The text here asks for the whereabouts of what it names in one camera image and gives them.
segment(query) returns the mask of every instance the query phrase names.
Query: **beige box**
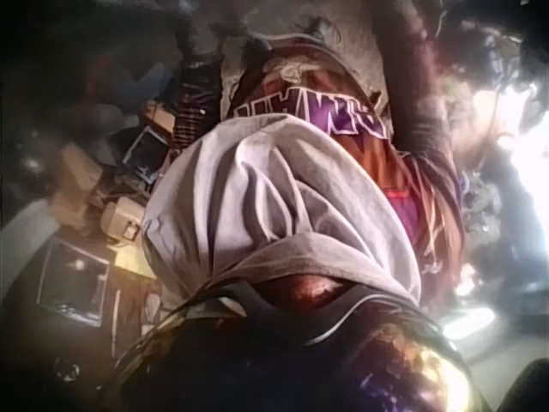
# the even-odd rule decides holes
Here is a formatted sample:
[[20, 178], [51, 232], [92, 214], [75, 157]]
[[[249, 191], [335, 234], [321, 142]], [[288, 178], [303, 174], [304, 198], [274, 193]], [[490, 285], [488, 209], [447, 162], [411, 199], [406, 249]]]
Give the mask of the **beige box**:
[[106, 205], [101, 216], [101, 230], [114, 239], [142, 247], [141, 221], [145, 208], [127, 197]]

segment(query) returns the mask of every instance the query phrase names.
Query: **black helmet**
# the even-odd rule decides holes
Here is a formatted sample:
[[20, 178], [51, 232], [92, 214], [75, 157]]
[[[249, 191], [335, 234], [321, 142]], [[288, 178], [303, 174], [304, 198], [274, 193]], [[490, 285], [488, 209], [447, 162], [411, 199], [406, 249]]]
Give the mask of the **black helmet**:
[[402, 298], [356, 285], [305, 313], [250, 284], [198, 294], [117, 366], [103, 409], [489, 410], [461, 356]]

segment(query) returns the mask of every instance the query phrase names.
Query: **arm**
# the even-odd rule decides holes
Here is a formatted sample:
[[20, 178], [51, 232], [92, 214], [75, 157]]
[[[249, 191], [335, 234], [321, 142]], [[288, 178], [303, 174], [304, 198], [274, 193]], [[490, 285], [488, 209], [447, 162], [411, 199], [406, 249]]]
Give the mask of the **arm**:
[[374, 3], [372, 27], [383, 57], [395, 127], [393, 144], [413, 155], [451, 159], [435, 52], [424, 21], [412, 0]]

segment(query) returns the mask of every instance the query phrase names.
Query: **pile of junk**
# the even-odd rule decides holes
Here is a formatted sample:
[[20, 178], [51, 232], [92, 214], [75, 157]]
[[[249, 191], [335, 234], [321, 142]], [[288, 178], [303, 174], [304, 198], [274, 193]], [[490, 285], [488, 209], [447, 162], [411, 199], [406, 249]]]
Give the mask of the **pile of junk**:
[[[92, 27], [68, 19], [48, 29], [36, 61], [11, 67], [23, 80], [3, 93], [2, 299], [3, 315], [16, 313], [11, 324], [66, 318], [78, 324], [70, 333], [86, 341], [83, 353], [95, 345], [114, 363], [173, 309], [148, 267], [140, 231], [166, 162], [182, 57], [160, 6], [97, 3], [56, 2], [55, 18], [101, 18]], [[544, 0], [432, 3], [447, 86], [465, 87], [471, 97], [448, 101], [450, 123], [462, 122], [468, 105], [490, 107], [486, 136], [463, 142], [463, 131], [455, 133], [467, 241], [455, 305], [441, 321], [459, 341], [497, 316], [549, 314], [549, 10]], [[48, 17], [36, 13], [38, 21]], [[90, 30], [97, 39], [87, 37]], [[63, 49], [50, 50], [48, 40]], [[15, 46], [10, 51], [19, 61]], [[52, 77], [66, 87], [44, 85]], [[493, 124], [496, 112], [507, 112], [498, 117], [509, 122]], [[52, 118], [63, 127], [51, 127]], [[90, 327], [95, 335], [82, 332]], [[14, 338], [19, 348], [10, 353], [32, 352], [40, 331]], [[88, 388], [108, 367], [80, 356], [66, 337], [46, 346], [44, 363], [61, 380], [94, 371], [80, 379], [93, 397]]]

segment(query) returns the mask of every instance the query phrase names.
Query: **light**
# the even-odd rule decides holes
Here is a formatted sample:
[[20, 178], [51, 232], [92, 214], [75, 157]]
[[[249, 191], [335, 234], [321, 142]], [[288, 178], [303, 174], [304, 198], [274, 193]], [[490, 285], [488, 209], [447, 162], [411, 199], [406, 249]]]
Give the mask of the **light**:
[[457, 285], [457, 288], [455, 288], [455, 294], [461, 297], [468, 296], [471, 292], [473, 292], [474, 286], [473, 279], [469, 277]]
[[462, 273], [460, 276], [460, 284], [455, 288], [455, 294], [458, 296], [467, 296], [476, 287], [474, 284], [473, 276], [476, 274], [476, 270], [471, 264], [464, 264], [462, 266]]
[[471, 309], [466, 315], [446, 324], [443, 333], [449, 339], [458, 341], [484, 329], [495, 318], [496, 314], [487, 307]]
[[518, 172], [522, 186], [532, 196], [549, 252], [549, 193], [540, 184], [540, 179], [549, 173], [549, 160], [543, 157], [549, 148], [548, 137], [549, 112], [546, 112], [539, 124], [520, 137], [520, 143], [517, 143], [511, 156], [511, 163]]
[[82, 259], [76, 259], [73, 265], [75, 269], [79, 271], [86, 269], [86, 262], [84, 262]]

